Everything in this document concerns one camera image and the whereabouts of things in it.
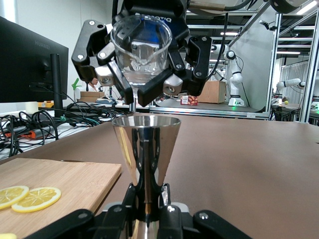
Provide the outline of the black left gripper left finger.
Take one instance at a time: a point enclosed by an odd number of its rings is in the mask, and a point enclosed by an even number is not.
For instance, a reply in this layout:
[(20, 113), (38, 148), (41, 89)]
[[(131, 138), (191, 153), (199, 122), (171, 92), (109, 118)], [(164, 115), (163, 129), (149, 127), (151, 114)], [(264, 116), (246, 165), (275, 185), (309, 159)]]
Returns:
[(129, 185), (122, 203), (113, 204), (106, 212), (95, 216), (87, 209), (78, 209), (27, 236), (28, 239), (122, 239), (131, 226), (135, 188)]

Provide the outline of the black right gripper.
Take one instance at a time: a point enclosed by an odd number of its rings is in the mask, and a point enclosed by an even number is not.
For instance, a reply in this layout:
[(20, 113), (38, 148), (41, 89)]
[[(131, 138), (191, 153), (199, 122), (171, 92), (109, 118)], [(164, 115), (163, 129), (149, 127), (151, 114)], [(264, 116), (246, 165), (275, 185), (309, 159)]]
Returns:
[[(125, 0), (112, 24), (130, 15), (148, 15), (163, 21), (172, 32), (167, 53), (168, 67), (138, 89), (138, 103), (146, 106), (161, 93), (176, 96), (183, 91), (199, 96), (208, 80), (211, 39), (208, 36), (189, 36), (186, 24), (186, 0)], [(188, 70), (179, 48), (186, 48), (185, 60), (192, 67)]]

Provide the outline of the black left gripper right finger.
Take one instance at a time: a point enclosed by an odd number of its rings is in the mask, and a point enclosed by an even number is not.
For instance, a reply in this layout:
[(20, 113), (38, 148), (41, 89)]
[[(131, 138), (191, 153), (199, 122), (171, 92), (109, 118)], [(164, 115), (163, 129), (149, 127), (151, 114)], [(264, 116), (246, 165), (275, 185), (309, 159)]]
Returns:
[(250, 236), (210, 210), (191, 215), (187, 205), (172, 203), (170, 188), (160, 195), (159, 239), (249, 239)]

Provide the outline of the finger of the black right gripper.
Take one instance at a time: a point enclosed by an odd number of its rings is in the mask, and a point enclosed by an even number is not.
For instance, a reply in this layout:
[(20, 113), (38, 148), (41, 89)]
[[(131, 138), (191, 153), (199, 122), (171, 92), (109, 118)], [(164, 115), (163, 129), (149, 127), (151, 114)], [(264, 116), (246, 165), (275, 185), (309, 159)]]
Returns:
[(71, 59), (82, 81), (97, 78), (102, 86), (115, 86), (126, 104), (134, 102), (133, 90), (114, 61), (115, 46), (105, 24), (83, 23)]

